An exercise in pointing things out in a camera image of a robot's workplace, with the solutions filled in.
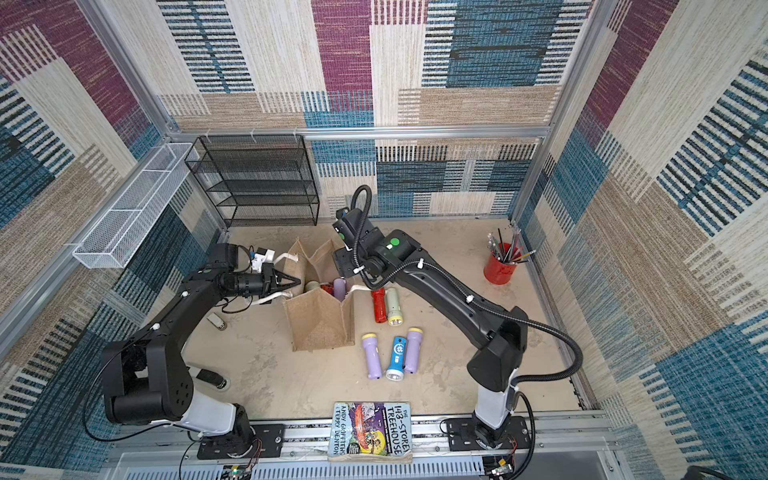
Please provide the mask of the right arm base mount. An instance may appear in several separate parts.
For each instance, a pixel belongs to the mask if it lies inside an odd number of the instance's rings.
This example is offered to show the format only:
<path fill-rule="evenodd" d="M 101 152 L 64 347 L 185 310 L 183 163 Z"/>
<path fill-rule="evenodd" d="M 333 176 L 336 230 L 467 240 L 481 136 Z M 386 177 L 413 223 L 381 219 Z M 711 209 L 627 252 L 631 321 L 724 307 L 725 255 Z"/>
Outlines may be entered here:
<path fill-rule="evenodd" d="M 531 445 L 531 429 L 522 416 L 508 416 L 496 429 L 475 416 L 449 418 L 440 422 L 440 429 L 451 451 L 528 449 Z"/>

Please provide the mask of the burlap tote bag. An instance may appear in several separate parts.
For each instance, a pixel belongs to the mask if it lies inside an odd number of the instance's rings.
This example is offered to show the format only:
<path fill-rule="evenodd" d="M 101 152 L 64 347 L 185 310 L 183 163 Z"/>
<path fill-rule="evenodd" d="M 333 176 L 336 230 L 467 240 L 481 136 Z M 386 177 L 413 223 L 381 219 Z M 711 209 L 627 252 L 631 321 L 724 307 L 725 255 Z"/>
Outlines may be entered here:
<path fill-rule="evenodd" d="M 300 286 L 288 290 L 290 295 L 282 301 L 295 352 L 355 344 L 354 295 L 366 287 L 351 278 L 344 278 L 347 295 L 343 302 L 321 288 L 323 284 L 333 286 L 336 278 L 342 278 L 333 261 L 333 252 L 342 247 L 342 241 L 334 238 L 308 254 L 297 240 L 287 252 L 274 259 L 277 270 L 302 280 Z M 305 285 L 309 281 L 319 282 L 320 287 L 306 293 Z"/>

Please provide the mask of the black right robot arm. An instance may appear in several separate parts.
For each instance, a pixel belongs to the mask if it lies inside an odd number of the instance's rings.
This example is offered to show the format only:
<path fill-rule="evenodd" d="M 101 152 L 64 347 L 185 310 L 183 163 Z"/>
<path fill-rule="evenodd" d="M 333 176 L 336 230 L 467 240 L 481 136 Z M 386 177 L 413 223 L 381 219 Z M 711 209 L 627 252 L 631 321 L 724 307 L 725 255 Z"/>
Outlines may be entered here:
<path fill-rule="evenodd" d="M 334 253 L 341 276 L 358 275 L 371 291 L 390 282 L 409 290 L 451 321 L 476 348 L 467 364 L 478 384 L 473 412 L 476 441 L 486 449 L 500 447 L 507 440 L 514 408 L 511 382 L 526 350 L 527 327 L 446 272 L 404 231 L 382 234 L 361 209 L 339 209 L 333 228 L 344 242 Z"/>

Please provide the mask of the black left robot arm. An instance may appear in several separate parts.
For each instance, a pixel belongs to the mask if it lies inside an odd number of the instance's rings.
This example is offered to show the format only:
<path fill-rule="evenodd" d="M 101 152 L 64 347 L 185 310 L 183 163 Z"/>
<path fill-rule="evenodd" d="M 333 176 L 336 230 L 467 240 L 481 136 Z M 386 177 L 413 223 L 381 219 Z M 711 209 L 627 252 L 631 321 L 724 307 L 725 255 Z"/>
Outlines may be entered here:
<path fill-rule="evenodd" d="M 222 300 L 264 303 L 300 285 L 300 279 L 263 262 L 259 271 L 240 269 L 244 247 L 213 247 L 206 264 L 181 283 L 174 298 L 129 338 L 108 344 L 99 375 L 107 419 L 118 425 L 155 428 L 166 424 L 208 439 L 250 444 L 253 432 L 242 406 L 197 391 L 182 349 L 198 324 Z"/>

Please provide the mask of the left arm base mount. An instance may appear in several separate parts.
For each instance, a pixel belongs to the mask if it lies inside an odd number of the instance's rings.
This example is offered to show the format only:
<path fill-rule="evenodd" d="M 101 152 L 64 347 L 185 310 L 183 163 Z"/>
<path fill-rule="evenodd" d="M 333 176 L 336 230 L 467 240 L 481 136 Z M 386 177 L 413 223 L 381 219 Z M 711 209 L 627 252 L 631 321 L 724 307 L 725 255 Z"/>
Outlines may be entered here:
<path fill-rule="evenodd" d="M 277 458 L 280 456 L 285 424 L 252 424 L 242 435 L 230 433 L 216 437 L 203 437 L 199 444 L 198 460 L 248 460 Z"/>

